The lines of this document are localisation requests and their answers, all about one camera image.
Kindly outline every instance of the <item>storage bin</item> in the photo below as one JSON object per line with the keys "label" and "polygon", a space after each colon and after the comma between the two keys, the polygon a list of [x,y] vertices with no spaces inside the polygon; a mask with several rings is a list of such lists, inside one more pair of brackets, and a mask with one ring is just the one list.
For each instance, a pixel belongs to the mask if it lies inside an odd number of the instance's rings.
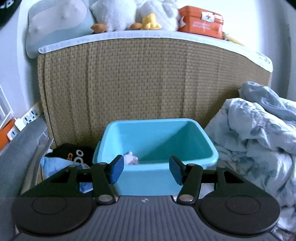
{"label": "storage bin", "polygon": [[110,163],[129,151],[139,158],[128,165],[115,185],[119,195],[176,195],[169,157],[206,168],[216,163],[218,152],[200,125],[191,119],[126,120],[109,124],[98,144],[94,163]]}
{"label": "storage bin", "polygon": [[180,8],[179,12],[181,19],[178,31],[222,38],[224,20],[220,14],[191,6]]}

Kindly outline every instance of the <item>silver screw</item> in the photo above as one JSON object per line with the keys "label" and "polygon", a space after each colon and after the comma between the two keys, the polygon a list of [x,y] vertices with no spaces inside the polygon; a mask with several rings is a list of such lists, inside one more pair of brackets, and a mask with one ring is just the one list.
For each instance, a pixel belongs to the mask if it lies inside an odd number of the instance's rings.
{"label": "silver screw", "polygon": [[179,199],[183,202],[191,202],[193,200],[193,196],[189,194],[183,194],[179,197]]}
{"label": "silver screw", "polygon": [[99,200],[101,202],[110,202],[112,199],[113,199],[113,197],[108,194],[103,194],[103,195],[99,196]]}

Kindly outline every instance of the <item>white bedding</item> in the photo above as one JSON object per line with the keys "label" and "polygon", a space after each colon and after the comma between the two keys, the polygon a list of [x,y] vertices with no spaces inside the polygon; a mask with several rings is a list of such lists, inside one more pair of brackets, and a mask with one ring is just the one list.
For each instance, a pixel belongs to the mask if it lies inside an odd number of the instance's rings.
{"label": "white bedding", "polygon": [[251,51],[250,49],[240,46],[238,44],[234,44],[232,42],[228,42],[221,39],[215,39],[203,35],[198,34],[188,34],[183,32],[175,32],[175,31],[165,31],[165,30],[126,30],[126,31],[115,31],[115,32],[108,32],[102,34],[92,34],[86,35],[79,38],[69,39],[65,41],[61,41],[59,43],[47,45],[44,47],[39,48],[39,53],[48,53],[51,51],[60,50],[66,47],[75,46],[83,43],[89,42],[96,42],[96,41],[103,41],[109,39],[133,39],[133,38],[170,38],[170,39],[180,39],[180,40],[187,40],[197,43],[208,44],[212,46],[216,46],[219,48],[223,48],[240,55],[245,56],[255,64],[259,65],[260,67],[264,68],[265,70],[272,73],[273,65],[272,61],[266,57],[265,55]]}
{"label": "white bedding", "polygon": [[296,102],[266,86],[247,82],[240,98],[228,99],[205,131],[219,159],[277,199],[281,216],[275,234],[296,232]]}

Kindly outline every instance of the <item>pink plush toy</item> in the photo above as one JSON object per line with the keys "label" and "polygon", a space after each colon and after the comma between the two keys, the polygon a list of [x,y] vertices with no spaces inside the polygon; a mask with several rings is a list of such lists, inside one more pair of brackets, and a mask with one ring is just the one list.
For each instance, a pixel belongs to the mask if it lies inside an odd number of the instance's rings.
{"label": "pink plush toy", "polygon": [[138,158],[133,156],[133,153],[130,151],[128,154],[123,156],[124,165],[135,165],[138,164]]}

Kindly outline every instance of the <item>white fabric trim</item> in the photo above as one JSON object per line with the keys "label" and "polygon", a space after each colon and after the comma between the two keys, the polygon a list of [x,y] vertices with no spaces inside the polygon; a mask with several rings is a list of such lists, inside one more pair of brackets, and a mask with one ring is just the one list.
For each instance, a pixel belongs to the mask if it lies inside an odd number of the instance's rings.
{"label": "white fabric trim", "polygon": [[184,32],[175,32],[175,31],[165,31],[165,30],[126,30],[126,31],[115,31],[108,32],[102,34],[92,34],[86,35],[79,38],[69,39],[65,41],[61,41],[59,43],[43,46],[39,48],[39,53],[45,54],[52,51],[60,50],[63,48],[67,48],[70,46],[75,46],[79,44],[103,41],[109,39],[134,39],[134,38],[169,38],[169,39],[180,39],[187,40],[202,44],[208,44],[212,46],[216,46],[219,48],[226,49],[228,51],[232,51],[238,53],[240,55],[245,56],[255,64],[264,68],[265,70],[272,73],[273,65],[270,58],[266,57],[259,52],[254,52],[248,49],[247,47],[240,46],[238,44],[234,44],[232,42],[228,42],[221,39],[215,39],[203,35],[198,34],[188,34]]}

